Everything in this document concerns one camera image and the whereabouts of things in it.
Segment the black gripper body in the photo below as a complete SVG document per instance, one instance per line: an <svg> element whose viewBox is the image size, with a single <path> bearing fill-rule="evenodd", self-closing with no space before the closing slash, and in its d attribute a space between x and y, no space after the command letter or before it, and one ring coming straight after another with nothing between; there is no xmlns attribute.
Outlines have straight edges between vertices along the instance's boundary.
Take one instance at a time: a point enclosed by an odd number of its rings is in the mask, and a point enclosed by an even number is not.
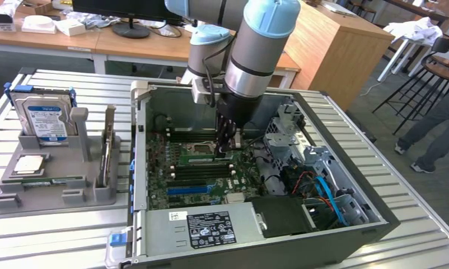
<svg viewBox="0 0 449 269"><path fill-rule="evenodd" d="M263 96L246 98L232 93L222 93L218 100L218 127L223 128L224 123L231 120L238 128L252 120L260 106Z"/></svg>

